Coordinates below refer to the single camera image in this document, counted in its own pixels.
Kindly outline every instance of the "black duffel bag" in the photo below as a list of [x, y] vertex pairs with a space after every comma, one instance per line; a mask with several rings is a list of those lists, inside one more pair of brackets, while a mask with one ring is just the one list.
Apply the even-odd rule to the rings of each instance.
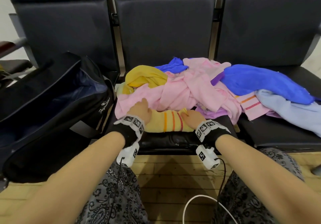
[[1, 173], [13, 182], [46, 181], [99, 137], [113, 103], [110, 80], [70, 52], [1, 90]]

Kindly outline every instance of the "chair backrest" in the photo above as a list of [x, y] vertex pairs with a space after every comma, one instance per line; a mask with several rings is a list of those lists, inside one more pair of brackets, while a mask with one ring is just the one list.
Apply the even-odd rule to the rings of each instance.
[[39, 65], [70, 51], [119, 71], [107, 0], [11, 0]]
[[215, 0], [115, 0], [126, 71], [208, 57]]
[[300, 65], [321, 23], [321, 0], [225, 0], [215, 59]]

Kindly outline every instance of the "yellow towel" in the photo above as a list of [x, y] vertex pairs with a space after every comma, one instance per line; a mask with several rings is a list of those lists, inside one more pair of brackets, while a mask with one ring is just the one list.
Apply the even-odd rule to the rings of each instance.
[[149, 88], [155, 88], [164, 85], [167, 82], [167, 75], [157, 68], [139, 65], [128, 72], [125, 78], [123, 94], [131, 94], [134, 92], [133, 87], [140, 87], [148, 84]]
[[167, 110], [157, 112], [151, 110], [151, 119], [145, 126], [145, 131], [149, 133], [162, 133], [171, 131], [193, 132], [194, 130], [187, 126], [181, 116], [182, 113], [187, 113], [186, 108], [179, 112]]

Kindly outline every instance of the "chair armrest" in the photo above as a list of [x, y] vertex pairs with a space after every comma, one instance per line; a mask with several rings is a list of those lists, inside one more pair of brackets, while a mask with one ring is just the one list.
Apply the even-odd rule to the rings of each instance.
[[13, 42], [0, 41], [0, 58], [18, 50], [19, 48], [27, 44], [27, 39], [25, 37], [19, 38]]

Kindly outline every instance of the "chair seat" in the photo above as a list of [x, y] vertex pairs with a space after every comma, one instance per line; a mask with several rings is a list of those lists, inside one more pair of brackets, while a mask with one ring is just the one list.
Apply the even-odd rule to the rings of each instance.
[[[306, 88], [312, 96], [321, 98], [321, 79], [299, 66], [267, 67], [281, 72]], [[248, 144], [256, 148], [274, 147], [286, 152], [321, 151], [321, 138], [280, 118], [262, 116], [249, 121], [242, 114], [238, 121]]]
[[[116, 121], [115, 104], [110, 112], [106, 131]], [[236, 137], [236, 132], [228, 116], [221, 116], [215, 121], [226, 126], [232, 135]], [[195, 155], [195, 150], [200, 142], [194, 132], [165, 132], [165, 133], [144, 133], [139, 145], [139, 155]]]

